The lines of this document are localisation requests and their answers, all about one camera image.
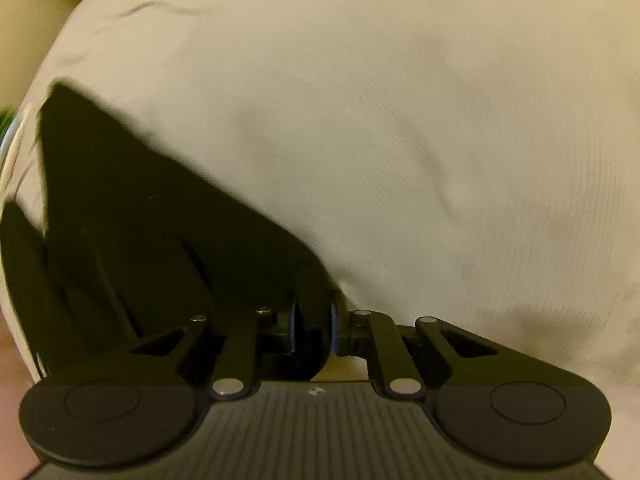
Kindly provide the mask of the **white duvet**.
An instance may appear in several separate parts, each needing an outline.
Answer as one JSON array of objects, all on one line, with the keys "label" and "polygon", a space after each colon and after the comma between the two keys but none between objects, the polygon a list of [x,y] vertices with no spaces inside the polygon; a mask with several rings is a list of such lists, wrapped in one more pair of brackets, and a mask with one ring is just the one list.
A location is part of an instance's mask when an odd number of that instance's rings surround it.
[{"label": "white duvet", "polygon": [[34,220],[58,79],[291,230],[357,306],[638,388],[639,0],[84,0],[3,174]]}]

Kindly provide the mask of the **black garment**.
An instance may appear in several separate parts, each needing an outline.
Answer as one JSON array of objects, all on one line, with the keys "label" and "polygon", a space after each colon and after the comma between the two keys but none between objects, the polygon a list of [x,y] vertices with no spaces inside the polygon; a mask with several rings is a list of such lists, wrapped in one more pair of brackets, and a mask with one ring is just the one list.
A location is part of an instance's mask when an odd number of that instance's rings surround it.
[{"label": "black garment", "polygon": [[303,242],[66,84],[43,104],[39,133],[47,226],[6,202],[1,258],[27,353],[46,373],[195,315],[259,308],[294,314],[277,378],[322,369],[333,285]]}]

